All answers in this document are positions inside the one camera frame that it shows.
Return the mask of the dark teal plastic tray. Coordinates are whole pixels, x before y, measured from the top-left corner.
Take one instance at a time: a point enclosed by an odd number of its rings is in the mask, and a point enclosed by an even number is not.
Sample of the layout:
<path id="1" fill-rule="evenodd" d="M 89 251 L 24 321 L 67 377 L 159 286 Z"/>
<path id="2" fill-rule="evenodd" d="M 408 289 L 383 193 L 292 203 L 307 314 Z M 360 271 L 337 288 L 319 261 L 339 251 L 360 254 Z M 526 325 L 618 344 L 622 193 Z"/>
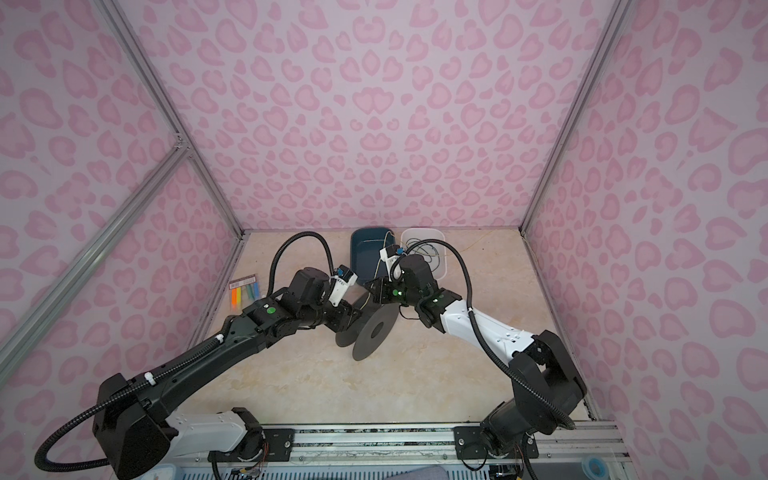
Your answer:
<path id="1" fill-rule="evenodd" d="M 387 275 L 380 251 L 395 244 L 394 232 L 386 227 L 366 227 L 355 230 L 350 238 L 350 267 L 357 275 L 357 284 Z"/>

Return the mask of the black perforated cable spool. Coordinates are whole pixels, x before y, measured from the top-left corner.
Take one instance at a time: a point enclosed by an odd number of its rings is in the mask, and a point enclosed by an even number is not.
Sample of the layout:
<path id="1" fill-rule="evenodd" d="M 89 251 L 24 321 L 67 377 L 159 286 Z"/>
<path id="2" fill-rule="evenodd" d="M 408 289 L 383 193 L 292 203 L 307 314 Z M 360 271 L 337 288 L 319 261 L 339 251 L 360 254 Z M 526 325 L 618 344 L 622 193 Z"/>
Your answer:
<path id="1" fill-rule="evenodd" d="M 368 294 L 361 295 L 352 306 L 359 316 L 347 330 L 335 334 L 335 342 L 342 348 L 352 346 L 353 359 L 362 361 L 371 356 L 390 334 L 399 317 L 399 306 L 378 304 L 370 300 Z"/>

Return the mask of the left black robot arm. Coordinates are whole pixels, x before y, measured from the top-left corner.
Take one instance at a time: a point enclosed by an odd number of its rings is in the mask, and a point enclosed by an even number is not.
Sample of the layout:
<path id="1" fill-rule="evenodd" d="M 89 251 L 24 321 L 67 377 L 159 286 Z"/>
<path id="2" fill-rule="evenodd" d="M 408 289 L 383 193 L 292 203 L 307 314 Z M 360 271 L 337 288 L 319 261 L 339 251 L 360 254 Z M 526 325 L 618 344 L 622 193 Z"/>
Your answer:
<path id="1" fill-rule="evenodd" d="M 266 439 L 262 426 L 244 407 L 220 414 L 233 435 L 227 440 L 205 429 L 173 425 L 172 414 L 189 397 L 237 363 L 264 351 L 300 330 L 320 325 L 339 332 L 355 311 L 344 299 L 357 279 L 345 265 L 328 271 L 305 267 L 289 286 L 268 284 L 264 297 L 238 315 L 229 316 L 210 338 L 178 357 L 132 379 L 115 374 L 99 388 L 98 402 L 54 431 L 34 457 L 45 472 L 67 473 L 109 466 L 120 479 L 134 479 L 151 471 L 186 440 L 198 441 L 214 461 L 262 461 Z M 69 432 L 91 420 L 92 433 L 103 458 L 64 463 L 49 459 L 52 448 Z"/>

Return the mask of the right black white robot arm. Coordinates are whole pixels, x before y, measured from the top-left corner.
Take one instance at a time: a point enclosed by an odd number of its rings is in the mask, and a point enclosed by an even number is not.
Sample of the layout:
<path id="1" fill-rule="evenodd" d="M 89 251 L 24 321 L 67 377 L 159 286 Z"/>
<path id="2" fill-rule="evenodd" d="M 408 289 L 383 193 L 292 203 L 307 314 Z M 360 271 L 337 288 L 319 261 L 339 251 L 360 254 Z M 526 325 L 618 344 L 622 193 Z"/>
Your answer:
<path id="1" fill-rule="evenodd" d="M 529 436 L 572 430 L 572 412 L 587 393 L 583 377 L 561 338 L 550 330 L 539 334 L 516 329 L 481 312 L 474 305 L 474 285 L 460 252 L 445 240 L 438 246 L 458 261 L 466 293 L 442 287 L 415 246 L 380 250 L 387 268 L 382 277 L 366 283 L 380 304 L 414 309 L 428 328 L 460 338 L 480 348 L 510 379 L 513 396 L 495 407 L 480 423 L 480 441 L 496 457 L 523 451 Z"/>

